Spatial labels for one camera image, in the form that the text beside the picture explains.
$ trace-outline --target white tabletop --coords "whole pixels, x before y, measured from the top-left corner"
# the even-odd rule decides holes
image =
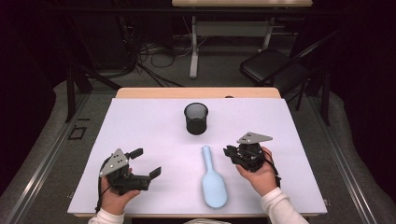
[[[311,0],[173,0],[174,7],[311,7]]]
[[[185,127],[183,111],[193,102],[209,109],[207,130],[201,135],[191,135]],[[264,98],[113,99],[68,213],[93,216],[103,161],[118,147],[124,153],[142,147],[144,154],[130,161],[134,173],[148,175],[159,166],[163,172],[148,191],[127,204],[128,217],[263,216],[260,196],[223,153],[247,132],[274,138],[262,146],[272,150],[281,188],[296,209],[304,216],[327,213],[285,101]],[[204,145],[211,147],[214,168],[228,192],[228,202],[220,210],[204,201]]]

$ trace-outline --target chair backrest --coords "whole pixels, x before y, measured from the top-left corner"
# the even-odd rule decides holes
[[[304,49],[303,51],[301,51],[300,53],[296,54],[294,57],[292,57],[287,63],[283,64],[282,66],[280,66],[271,76],[266,77],[265,79],[260,81],[260,85],[265,85],[265,83],[267,83],[268,81],[272,84],[274,84],[274,79],[275,76],[282,73],[285,69],[287,69],[288,67],[291,67],[292,65],[298,63],[300,60],[302,60],[303,58],[307,57],[308,55],[312,54],[312,52],[314,52],[315,50],[319,49],[319,47],[323,46],[324,44],[326,44],[327,42],[329,42],[331,39],[333,39],[336,35],[338,34],[338,30],[332,32],[331,34],[325,36],[324,38],[320,39],[319,41],[317,41],[316,43],[312,44],[311,46],[309,46],[308,48]]]

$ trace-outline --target black mesh cup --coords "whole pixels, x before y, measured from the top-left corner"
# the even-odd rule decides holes
[[[201,103],[192,103],[184,109],[187,131],[191,134],[201,134],[206,131],[207,107]]]

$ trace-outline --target table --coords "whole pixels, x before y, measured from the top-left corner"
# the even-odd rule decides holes
[[[311,0],[173,0],[174,7],[311,7]],[[267,49],[274,26],[274,18],[268,21],[197,21],[192,16],[192,55],[190,78],[197,78],[198,35],[264,36],[262,49]]]
[[[192,102],[209,109],[208,128],[201,135],[191,135],[185,129],[183,110]],[[124,152],[142,147],[144,154],[129,162],[134,173],[147,175],[158,166],[163,172],[148,191],[128,203],[127,217],[266,217],[259,195],[222,151],[227,145],[237,146],[236,140],[246,132],[274,137],[262,146],[273,151],[282,189],[298,211],[305,217],[327,213],[288,107],[275,88],[120,89],[107,111],[68,213],[93,216],[97,176],[104,159],[117,147]],[[214,167],[223,176],[229,195],[220,210],[209,208],[203,198],[204,145],[211,147]]]

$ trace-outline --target hand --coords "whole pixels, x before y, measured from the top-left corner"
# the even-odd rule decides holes
[[[102,193],[107,189],[102,195],[102,208],[108,213],[116,216],[122,215],[124,213],[125,205],[131,201],[132,198],[140,194],[140,191],[135,189],[130,190],[123,195],[119,195],[113,188],[108,189],[110,184],[105,176],[102,177],[101,185]]]
[[[262,147],[262,150],[265,154],[265,159],[272,162],[272,153],[268,148]],[[236,169],[238,170],[239,174],[247,179],[251,186],[261,195],[264,196],[265,194],[269,193],[271,190],[276,189],[276,180],[275,180],[275,172],[272,166],[265,162],[262,167],[256,171],[255,173],[251,173],[250,171],[245,170],[241,165],[237,164]]]

